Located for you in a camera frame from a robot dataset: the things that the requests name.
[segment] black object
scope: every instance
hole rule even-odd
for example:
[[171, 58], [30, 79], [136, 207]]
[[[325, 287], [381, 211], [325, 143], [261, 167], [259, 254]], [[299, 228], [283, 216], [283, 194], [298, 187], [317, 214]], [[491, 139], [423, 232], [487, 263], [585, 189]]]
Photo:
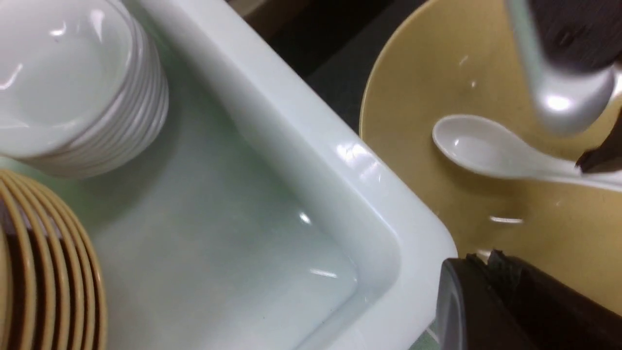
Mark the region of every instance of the black object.
[[529, 0], [549, 60], [579, 72], [605, 68], [622, 52], [622, 0]]
[[551, 276], [493, 251], [443, 263], [442, 350], [619, 350], [622, 318]]

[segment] spoon handle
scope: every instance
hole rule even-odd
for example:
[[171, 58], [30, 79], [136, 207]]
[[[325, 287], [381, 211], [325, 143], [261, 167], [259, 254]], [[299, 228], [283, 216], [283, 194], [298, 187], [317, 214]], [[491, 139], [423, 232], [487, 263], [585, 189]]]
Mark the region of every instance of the spoon handle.
[[622, 192], [622, 173], [609, 174], [579, 174], [578, 176], [568, 176], [563, 174], [548, 174], [538, 177], [543, 181], [562, 182], [589, 186], [594, 188], [606, 189], [609, 191]]

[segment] stack of white bowls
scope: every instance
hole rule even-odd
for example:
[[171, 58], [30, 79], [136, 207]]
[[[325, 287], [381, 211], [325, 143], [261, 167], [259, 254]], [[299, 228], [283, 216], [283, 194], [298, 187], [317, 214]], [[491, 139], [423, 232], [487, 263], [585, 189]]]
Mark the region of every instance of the stack of white bowls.
[[169, 88], [156, 47], [118, 0], [2, 0], [0, 155], [84, 178], [160, 132]]

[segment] tan bowl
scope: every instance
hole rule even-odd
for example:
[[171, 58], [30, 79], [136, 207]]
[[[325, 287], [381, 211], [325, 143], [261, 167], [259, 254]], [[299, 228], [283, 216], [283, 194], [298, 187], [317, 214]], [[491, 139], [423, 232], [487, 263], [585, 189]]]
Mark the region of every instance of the tan bowl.
[[78, 233], [84, 243], [86, 248], [86, 252], [88, 253], [88, 257], [91, 263], [91, 269], [93, 274], [93, 280], [95, 281], [95, 335], [93, 337], [93, 349], [105, 350], [108, 343], [108, 307], [106, 305], [106, 291], [104, 288], [104, 280], [101, 274], [101, 265], [100, 261], [97, 258], [97, 253], [95, 252], [95, 248], [91, 243], [91, 240], [88, 237], [88, 234], [82, 226], [82, 223], [78, 220], [73, 211], [66, 205], [56, 194], [54, 194], [49, 189], [41, 186], [35, 181], [30, 180], [30, 183], [37, 187], [41, 192], [46, 193], [51, 201], [54, 202], [55, 206], [58, 208], [64, 209], [65, 213], [71, 218], [75, 227], [77, 228]]
[[61, 233], [54, 223], [54, 220], [50, 217], [50, 208], [52, 206], [45, 200], [45, 197], [43, 197], [39, 191], [33, 191], [29, 188], [29, 185], [24, 180], [24, 177], [9, 172], [4, 172], [4, 174], [6, 177], [11, 178], [15, 185], [20, 189], [22, 195], [34, 209], [35, 215], [40, 220], [42, 229], [45, 230], [45, 238], [47, 239], [47, 243], [50, 247], [54, 260], [56, 280], [55, 292], [57, 314], [54, 320], [55, 344], [53, 345], [53, 348], [66, 349], [69, 339], [71, 317], [70, 279], [68, 276], [67, 264], [65, 262], [65, 253], [63, 252], [63, 248], [59, 240]]
[[15, 198], [4, 176], [0, 173], [0, 220], [11, 254], [13, 302], [11, 328], [7, 347], [30, 350], [34, 343], [37, 320], [37, 274], [30, 237], [22, 220], [21, 203]]
[[[93, 349], [94, 348], [94, 340], [95, 340], [95, 314], [96, 314], [96, 301], [95, 301], [95, 285], [93, 280], [93, 270], [90, 263], [90, 258], [85, 248], [84, 239], [81, 234], [80, 229], [82, 229], [81, 224], [76, 219], [75, 214], [69, 207], [60, 200], [51, 190], [45, 188], [44, 186], [37, 184], [35, 181], [30, 180], [29, 184], [32, 185], [34, 189], [39, 190], [47, 200], [54, 206], [58, 214], [60, 214], [60, 218], [62, 222], [66, 225], [66, 228], [71, 233], [71, 238], [75, 243], [78, 250], [78, 257], [80, 258], [80, 266], [82, 272], [82, 278], [84, 281], [84, 287], [86, 291], [86, 302], [85, 302], [85, 321], [83, 328], [83, 346], [82, 349]], [[97, 271], [96, 275], [101, 275], [101, 271]], [[79, 344], [74, 343], [74, 349], [79, 350]]]
[[11, 253], [0, 224], [0, 349], [7, 348], [11, 326]]
[[33, 203], [29, 202], [16, 184], [13, 176], [7, 172], [0, 172], [0, 181], [6, 185], [22, 211], [22, 219], [29, 229], [30, 241], [33, 250], [35, 273], [37, 274], [37, 321], [33, 339], [34, 349], [50, 350], [56, 323], [56, 284], [52, 264], [52, 255], [47, 243], [46, 229], [41, 224], [38, 213], [33, 210]]
[[605, 139], [620, 105], [580, 136], [547, 134], [532, 113], [504, 2], [429, 0], [379, 56], [360, 133], [445, 223], [461, 255], [502, 249], [622, 315], [622, 194], [472, 174], [431, 138], [444, 115], [481, 115], [574, 161]]

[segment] white spoon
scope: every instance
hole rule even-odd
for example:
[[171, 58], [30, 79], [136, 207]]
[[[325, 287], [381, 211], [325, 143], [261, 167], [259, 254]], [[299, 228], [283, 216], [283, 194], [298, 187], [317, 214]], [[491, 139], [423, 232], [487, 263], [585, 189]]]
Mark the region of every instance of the white spoon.
[[434, 125], [432, 139], [447, 158], [477, 174], [622, 192], [622, 173], [582, 174], [574, 162], [544, 154], [503, 125], [480, 116], [446, 116]]

